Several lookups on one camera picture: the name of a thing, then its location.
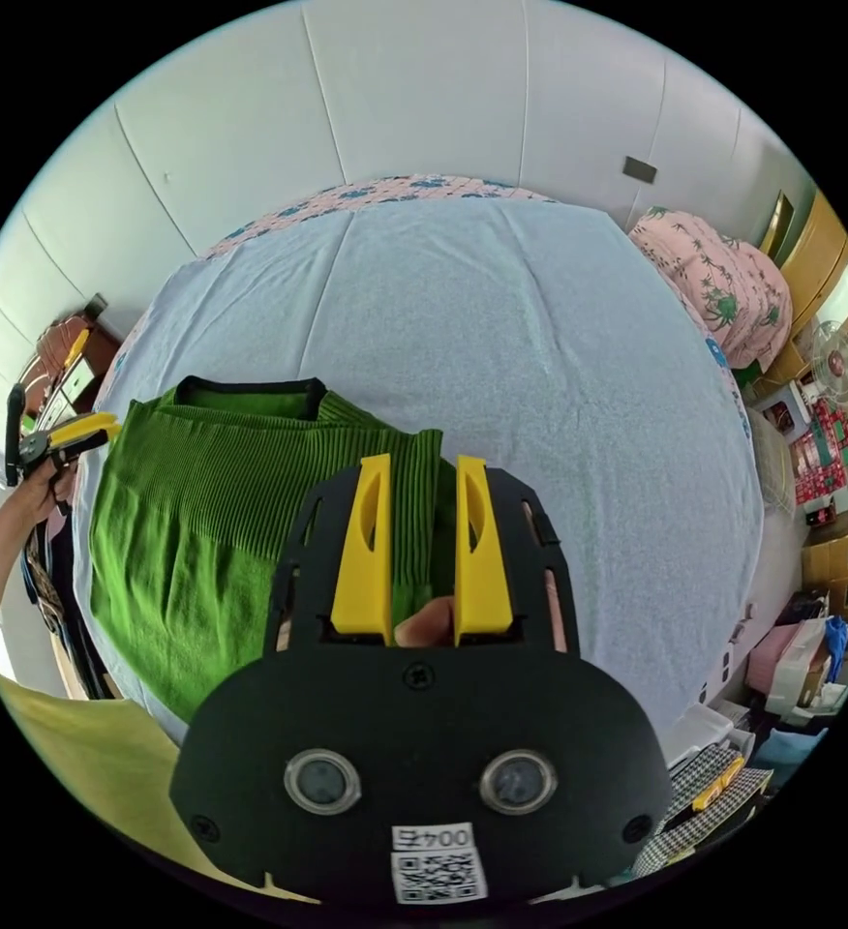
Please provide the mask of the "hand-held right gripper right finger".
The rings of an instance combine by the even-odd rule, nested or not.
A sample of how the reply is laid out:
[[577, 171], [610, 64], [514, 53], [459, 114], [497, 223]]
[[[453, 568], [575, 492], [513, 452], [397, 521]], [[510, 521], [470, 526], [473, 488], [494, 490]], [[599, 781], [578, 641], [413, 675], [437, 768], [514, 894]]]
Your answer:
[[454, 644], [501, 636], [513, 622], [500, 534], [484, 460], [456, 463]]

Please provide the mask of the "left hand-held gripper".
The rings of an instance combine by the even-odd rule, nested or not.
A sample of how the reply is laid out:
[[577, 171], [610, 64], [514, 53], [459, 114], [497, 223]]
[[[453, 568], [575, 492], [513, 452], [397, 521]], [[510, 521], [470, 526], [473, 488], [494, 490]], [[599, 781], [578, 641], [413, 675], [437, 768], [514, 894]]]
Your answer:
[[33, 433], [18, 445], [18, 472], [33, 473], [47, 460], [59, 465], [63, 459], [76, 458], [106, 444], [108, 438], [120, 430], [121, 424], [115, 414], [93, 412], [58, 424], [49, 431]]

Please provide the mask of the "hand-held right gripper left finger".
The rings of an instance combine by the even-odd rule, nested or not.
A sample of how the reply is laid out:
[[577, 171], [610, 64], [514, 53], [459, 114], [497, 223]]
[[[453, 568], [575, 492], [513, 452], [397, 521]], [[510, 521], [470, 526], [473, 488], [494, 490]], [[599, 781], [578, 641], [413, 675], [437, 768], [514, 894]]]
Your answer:
[[392, 644], [391, 458], [361, 461], [348, 520], [330, 619], [342, 636], [371, 636]]

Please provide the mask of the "person's left hand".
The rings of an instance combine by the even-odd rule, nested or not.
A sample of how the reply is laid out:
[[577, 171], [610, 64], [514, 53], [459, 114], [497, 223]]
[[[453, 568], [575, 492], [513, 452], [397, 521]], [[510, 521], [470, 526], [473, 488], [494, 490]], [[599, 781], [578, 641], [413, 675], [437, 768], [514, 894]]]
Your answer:
[[60, 503], [71, 502], [77, 464], [57, 465], [47, 459], [12, 492], [9, 504], [26, 529], [43, 522]]

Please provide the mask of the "person's right hand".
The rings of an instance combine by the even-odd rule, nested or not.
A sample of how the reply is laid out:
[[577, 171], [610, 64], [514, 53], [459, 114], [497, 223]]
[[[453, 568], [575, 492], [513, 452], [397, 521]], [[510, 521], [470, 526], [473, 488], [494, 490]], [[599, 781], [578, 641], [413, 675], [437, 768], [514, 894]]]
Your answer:
[[455, 600], [443, 596], [428, 602], [394, 630], [397, 646], [432, 648], [450, 646], [455, 641]]

